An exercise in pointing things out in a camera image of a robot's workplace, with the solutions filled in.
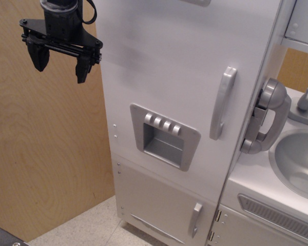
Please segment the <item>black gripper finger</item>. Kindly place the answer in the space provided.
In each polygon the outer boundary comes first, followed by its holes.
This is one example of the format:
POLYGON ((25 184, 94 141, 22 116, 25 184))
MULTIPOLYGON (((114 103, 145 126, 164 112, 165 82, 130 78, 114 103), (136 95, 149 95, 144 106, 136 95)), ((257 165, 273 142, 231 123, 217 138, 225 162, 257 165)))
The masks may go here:
POLYGON ((34 67, 42 72, 49 62, 49 48, 45 46, 45 43, 34 41, 30 37, 26 39, 26 44, 34 67))
POLYGON ((88 73, 90 73, 92 66, 95 64, 95 59, 91 53, 83 53, 77 57, 77 64, 75 67, 75 74, 77 76, 77 83, 85 82, 88 73))

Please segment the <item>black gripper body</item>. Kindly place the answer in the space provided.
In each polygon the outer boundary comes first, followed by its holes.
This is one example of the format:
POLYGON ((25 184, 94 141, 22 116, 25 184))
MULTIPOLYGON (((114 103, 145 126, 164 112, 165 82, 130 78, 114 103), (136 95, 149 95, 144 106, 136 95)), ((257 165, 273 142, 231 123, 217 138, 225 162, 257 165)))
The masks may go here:
POLYGON ((82 7, 44 7, 44 19, 21 19, 23 28, 22 41, 30 37, 37 42, 45 43, 49 50, 78 57, 83 53, 91 53, 95 64, 101 61, 100 49, 103 43, 88 33, 83 24, 90 25, 97 18, 97 10, 93 7, 93 17, 83 20, 82 7))

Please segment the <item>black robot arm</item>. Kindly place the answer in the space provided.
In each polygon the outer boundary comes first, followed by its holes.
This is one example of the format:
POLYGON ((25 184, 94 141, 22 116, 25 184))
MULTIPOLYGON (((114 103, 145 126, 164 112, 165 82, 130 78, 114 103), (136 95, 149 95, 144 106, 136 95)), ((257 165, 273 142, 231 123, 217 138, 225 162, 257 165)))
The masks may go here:
POLYGON ((82 1, 40 1, 44 19, 20 20, 24 30, 22 41, 38 71, 46 68, 51 50, 77 59, 75 74, 79 84, 85 82, 92 66, 100 63, 103 43, 83 27, 97 18, 94 2, 88 3, 93 8, 93 17, 89 21, 83 20, 82 1))

